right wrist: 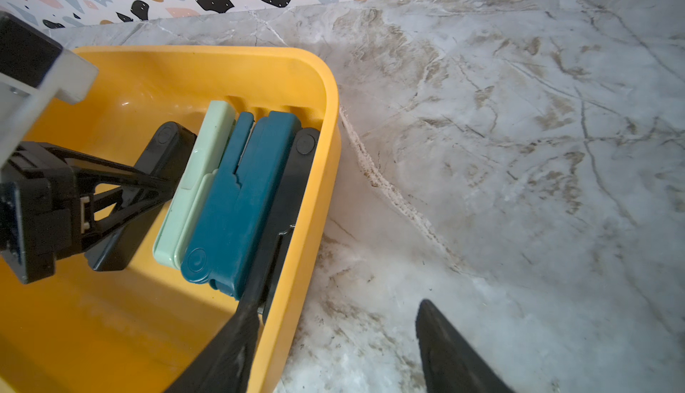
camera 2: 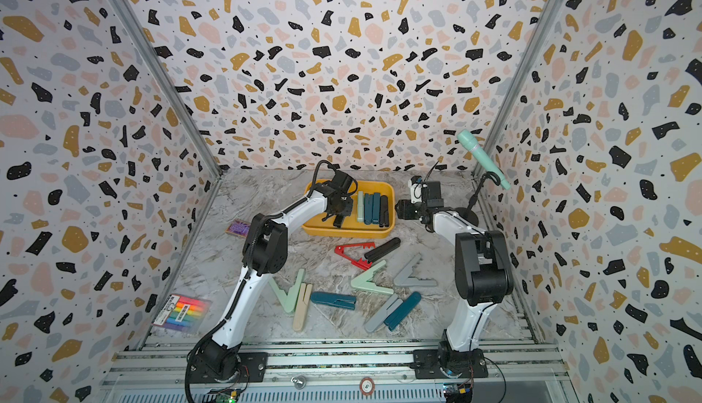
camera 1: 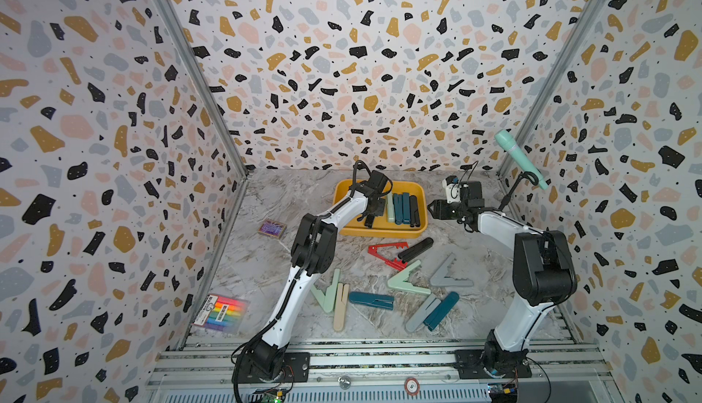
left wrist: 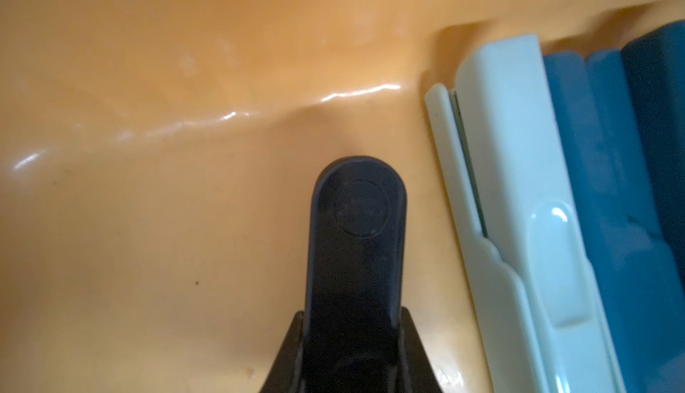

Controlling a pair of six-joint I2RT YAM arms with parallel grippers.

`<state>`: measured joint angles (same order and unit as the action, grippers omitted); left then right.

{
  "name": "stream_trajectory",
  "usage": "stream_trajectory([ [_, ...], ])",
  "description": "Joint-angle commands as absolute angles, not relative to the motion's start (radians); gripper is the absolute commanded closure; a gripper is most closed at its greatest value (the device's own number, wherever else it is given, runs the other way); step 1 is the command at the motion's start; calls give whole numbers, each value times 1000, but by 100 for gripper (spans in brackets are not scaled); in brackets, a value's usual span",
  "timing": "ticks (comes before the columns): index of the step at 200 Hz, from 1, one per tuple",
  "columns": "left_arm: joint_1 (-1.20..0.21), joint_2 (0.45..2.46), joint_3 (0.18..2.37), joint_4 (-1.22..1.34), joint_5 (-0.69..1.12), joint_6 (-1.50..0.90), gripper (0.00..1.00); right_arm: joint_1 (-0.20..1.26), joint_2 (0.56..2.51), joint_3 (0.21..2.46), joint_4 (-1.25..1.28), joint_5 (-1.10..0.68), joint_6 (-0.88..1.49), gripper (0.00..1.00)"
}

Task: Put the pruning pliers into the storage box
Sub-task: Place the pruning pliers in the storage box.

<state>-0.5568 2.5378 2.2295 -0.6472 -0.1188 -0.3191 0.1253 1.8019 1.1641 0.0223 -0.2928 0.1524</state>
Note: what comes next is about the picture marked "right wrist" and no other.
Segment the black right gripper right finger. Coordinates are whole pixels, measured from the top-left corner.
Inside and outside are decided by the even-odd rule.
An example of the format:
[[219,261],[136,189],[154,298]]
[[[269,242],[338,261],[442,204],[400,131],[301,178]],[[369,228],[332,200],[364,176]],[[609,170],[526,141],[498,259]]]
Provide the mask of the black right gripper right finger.
[[431,300],[421,301],[415,327],[428,392],[513,392]]

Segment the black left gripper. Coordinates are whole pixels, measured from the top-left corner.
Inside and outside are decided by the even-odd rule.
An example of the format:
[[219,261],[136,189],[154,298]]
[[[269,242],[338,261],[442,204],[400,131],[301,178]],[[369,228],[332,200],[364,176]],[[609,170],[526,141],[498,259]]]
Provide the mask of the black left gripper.
[[[117,186],[80,200],[78,187],[90,192],[98,184]],[[139,188],[140,196],[122,208],[124,186]],[[58,260],[84,251],[81,237],[105,238],[173,193],[171,180],[128,165],[51,143],[21,143],[1,169],[1,257],[22,284],[46,279]],[[118,209],[95,220],[110,206]]]

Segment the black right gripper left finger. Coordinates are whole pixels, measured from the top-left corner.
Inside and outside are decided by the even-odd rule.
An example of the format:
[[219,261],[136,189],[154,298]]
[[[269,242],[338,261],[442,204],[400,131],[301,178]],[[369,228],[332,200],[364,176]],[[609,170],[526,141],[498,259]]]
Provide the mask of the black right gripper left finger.
[[166,392],[246,392],[258,342],[257,307],[237,312]]

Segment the mint pruning pliers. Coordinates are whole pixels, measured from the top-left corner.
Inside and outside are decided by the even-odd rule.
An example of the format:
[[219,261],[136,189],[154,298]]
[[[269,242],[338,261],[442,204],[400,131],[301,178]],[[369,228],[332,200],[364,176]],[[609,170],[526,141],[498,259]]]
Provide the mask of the mint pruning pliers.
[[186,169],[153,245],[153,257],[163,266],[175,269],[181,266],[236,114],[228,102],[221,101],[211,102],[205,113]]

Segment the teal pruning pliers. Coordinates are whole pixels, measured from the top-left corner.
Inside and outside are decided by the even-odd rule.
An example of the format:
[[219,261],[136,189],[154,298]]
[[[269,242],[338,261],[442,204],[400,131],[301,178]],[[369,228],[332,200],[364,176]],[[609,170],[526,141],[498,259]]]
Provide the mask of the teal pruning pliers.
[[253,253],[262,233],[269,205],[287,160],[289,147],[301,129],[292,113],[273,111],[253,129],[234,180],[222,182],[222,224],[213,243],[210,281],[226,295],[240,300]]
[[183,277],[193,284],[228,284],[244,262],[244,220],[239,214],[239,197],[251,166],[244,157],[254,125],[253,114],[239,115],[219,163],[181,266]]

